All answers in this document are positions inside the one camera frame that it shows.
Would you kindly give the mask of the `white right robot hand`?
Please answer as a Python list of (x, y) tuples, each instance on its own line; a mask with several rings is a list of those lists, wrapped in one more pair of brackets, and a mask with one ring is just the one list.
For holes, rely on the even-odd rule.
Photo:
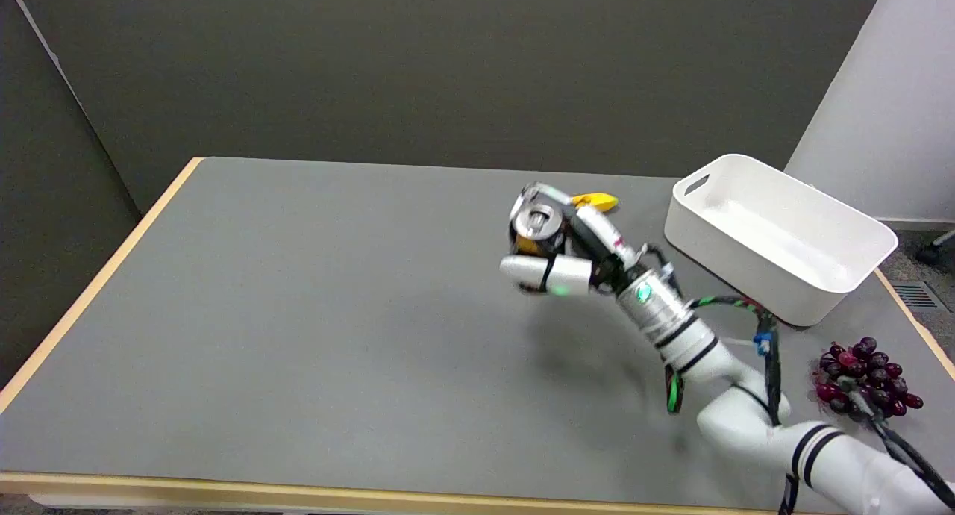
[(522, 189), (508, 216), (510, 253), (499, 270), (528, 293), (608, 294), (639, 271), (641, 254), (608, 213), (615, 196), (571, 196), (542, 183)]

